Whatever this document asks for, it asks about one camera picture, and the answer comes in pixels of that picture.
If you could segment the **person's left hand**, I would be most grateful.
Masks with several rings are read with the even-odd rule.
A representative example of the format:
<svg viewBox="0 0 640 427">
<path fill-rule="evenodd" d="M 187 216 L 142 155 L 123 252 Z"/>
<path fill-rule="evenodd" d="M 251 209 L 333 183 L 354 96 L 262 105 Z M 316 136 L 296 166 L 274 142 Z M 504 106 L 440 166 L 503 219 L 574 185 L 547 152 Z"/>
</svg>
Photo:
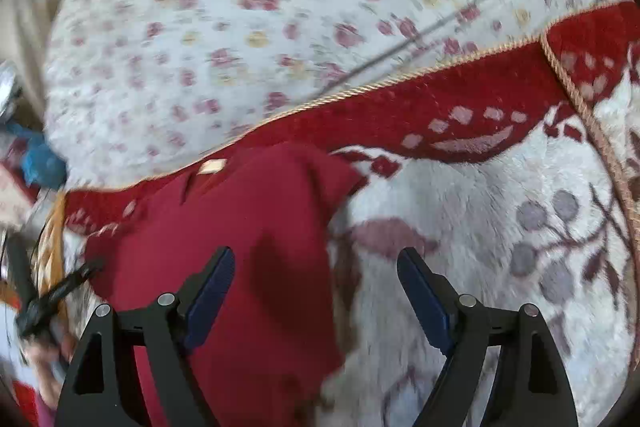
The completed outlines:
<svg viewBox="0 0 640 427">
<path fill-rule="evenodd" d="M 58 408 L 58 400 L 62 384 L 53 374 L 53 364 L 60 358 L 69 362 L 77 345 L 77 338 L 66 333 L 58 347 L 40 340 L 23 343 L 23 352 L 29 366 L 34 370 L 37 380 L 37 391 L 43 403 L 51 410 Z"/>
</svg>

